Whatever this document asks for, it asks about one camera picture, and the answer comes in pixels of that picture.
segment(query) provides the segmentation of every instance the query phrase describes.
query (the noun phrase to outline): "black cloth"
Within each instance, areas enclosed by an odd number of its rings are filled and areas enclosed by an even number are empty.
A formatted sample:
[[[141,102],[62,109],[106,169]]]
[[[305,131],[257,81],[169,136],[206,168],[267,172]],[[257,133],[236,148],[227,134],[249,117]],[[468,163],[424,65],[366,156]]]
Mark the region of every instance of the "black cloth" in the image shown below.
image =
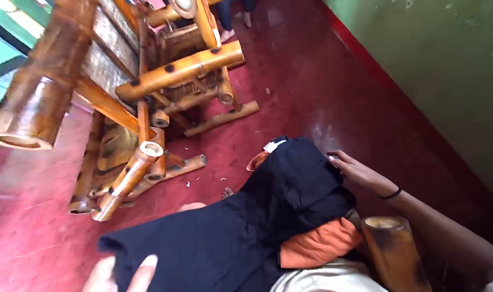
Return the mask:
[[[269,291],[285,272],[281,244],[355,205],[338,170],[307,138],[280,144],[233,196],[100,238],[114,252],[119,291],[150,254],[149,291]]]

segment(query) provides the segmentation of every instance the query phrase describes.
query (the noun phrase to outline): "red painted concrete floor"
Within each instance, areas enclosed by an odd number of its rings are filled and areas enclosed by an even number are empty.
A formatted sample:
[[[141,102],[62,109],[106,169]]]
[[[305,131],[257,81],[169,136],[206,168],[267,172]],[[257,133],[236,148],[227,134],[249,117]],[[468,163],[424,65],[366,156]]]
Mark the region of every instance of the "red painted concrete floor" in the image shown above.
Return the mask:
[[[243,185],[249,160],[283,134],[306,135],[321,150],[344,149],[493,242],[493,196],[457,156],[447,158],[432,146],[446,142],[432,143],[438,134],[428,122],[409,102],[396,102],[405,97],[392,96],[370,77],[314,2],[259,1],[251,29],[240,18],[233,21],[247,65],[230,73],[232,85],[243,102],[256,99],[261,110],[168,143],[185,158],[206,155],[208,165],[156,185],[111,221],[66,212],[88,113],[71,110],[52,151],[0,149],[0,291],[79,291],[103,256],[96,251],[101,234],[173,213],[181,204],[216,202],[224,187]],[[204,116],[217,110],[212,104]],[[420,136],[418,125],[430,132]],[[381,200],[347,186],[362,216],[390,212]]]

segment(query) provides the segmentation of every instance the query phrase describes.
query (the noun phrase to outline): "black wristband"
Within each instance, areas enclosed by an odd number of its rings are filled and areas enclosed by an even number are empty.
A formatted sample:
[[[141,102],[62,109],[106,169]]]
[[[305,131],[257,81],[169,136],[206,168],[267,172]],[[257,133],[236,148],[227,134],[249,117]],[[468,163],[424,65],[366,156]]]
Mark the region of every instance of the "black wristband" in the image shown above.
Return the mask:
[[[388,200],[390,198],[393,198],[393,197],[396,197],[398,196],[400,193],[401,193],[402,189],[401,188],[398,188],[397,191],[395,191],[394,193],[392,193],[392,195],[388,195],[386,197],[381,197],[382,200]]]

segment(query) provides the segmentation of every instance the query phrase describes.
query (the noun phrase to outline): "person's hand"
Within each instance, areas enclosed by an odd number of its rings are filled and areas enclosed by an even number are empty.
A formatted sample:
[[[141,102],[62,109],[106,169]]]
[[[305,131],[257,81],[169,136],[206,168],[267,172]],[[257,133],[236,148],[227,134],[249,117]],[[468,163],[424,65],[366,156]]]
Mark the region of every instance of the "person's hand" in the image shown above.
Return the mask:
[[[128,292],[146,292],[155,275],[158,257],[149,255],[136,270]],[[113,268],[115,267],[115,257],[107,257],[100,260],[91,271],[82,292],[117,292],[118,286],[113,278]]]
[[[327,155],[338,156],[339,159],[329,157],[329,162],[339,168],[345,177],[373,190],[377,195],[381,197],[388,196],[398,190],[398,186],[389,179],[361,164],[342,150],[328,151],[326,153]]]

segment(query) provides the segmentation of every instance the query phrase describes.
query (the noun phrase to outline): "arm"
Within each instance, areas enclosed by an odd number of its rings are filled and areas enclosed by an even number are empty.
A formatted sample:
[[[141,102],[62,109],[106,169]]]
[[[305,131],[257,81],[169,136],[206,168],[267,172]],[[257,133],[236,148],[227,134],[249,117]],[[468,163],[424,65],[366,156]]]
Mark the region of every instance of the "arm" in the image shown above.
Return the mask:
[[[364,187],[385,197],[398,190],[398,186],[351,158],[343,151],[331,151],[331,164],[343,174]],[[399,215],[407,218],[427,246],[436,251],[455,269],[475,280],[493,281],[493,245],[469,229],[432,209],[425,203],[401,191],[398,196],[387,200]]]

